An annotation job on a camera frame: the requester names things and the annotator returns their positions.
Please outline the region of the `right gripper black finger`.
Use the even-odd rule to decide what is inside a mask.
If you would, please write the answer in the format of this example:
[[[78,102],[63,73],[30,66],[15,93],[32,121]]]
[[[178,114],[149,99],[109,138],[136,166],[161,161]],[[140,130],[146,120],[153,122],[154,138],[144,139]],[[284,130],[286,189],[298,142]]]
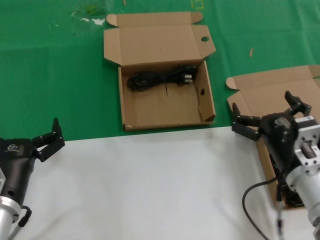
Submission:
[[[293,119],[297,113],[302,113],[304,117],[310,115],[311,106],[304,103],[298,96],[293,96],[290,91],[287,90],[284,97],[289,104],[289,108],[284,112],[285,119]]]
[[[233,132],[248,138],[253,141],[257,141],[261,134],[258,128],[261,122],[261,118],[252,115],[241,115],[240,110],[235,102],[232,103],[232,126]]]

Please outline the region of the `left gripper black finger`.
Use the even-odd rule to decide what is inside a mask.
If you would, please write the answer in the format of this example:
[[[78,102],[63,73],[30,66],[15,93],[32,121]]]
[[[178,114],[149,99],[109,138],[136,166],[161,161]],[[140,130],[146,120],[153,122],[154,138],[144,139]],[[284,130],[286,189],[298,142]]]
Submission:
[[[34,150],[32,155],[45,162],[65,146],[62,128],[57,117],[54,118],[51,132],[32,139]]]

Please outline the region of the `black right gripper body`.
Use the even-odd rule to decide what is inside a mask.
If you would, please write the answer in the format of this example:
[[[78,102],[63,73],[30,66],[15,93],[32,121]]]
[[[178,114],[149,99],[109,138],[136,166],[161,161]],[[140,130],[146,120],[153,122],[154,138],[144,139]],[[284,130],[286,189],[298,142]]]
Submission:
[[[298,166],[294,154],[294,143],[297,138],[294,120],[292,115],[283,112],[273,113],[263,116],[258,127],[276,167],[284,176]]]

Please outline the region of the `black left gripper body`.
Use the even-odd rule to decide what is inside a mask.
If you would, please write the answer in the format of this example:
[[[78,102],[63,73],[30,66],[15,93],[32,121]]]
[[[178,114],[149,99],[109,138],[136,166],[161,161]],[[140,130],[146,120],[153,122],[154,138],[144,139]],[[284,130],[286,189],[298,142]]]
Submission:
[[[31,139],[14,138],[0,140],[0,169],[5,182],[0,195],[23,204],[36,157]]]

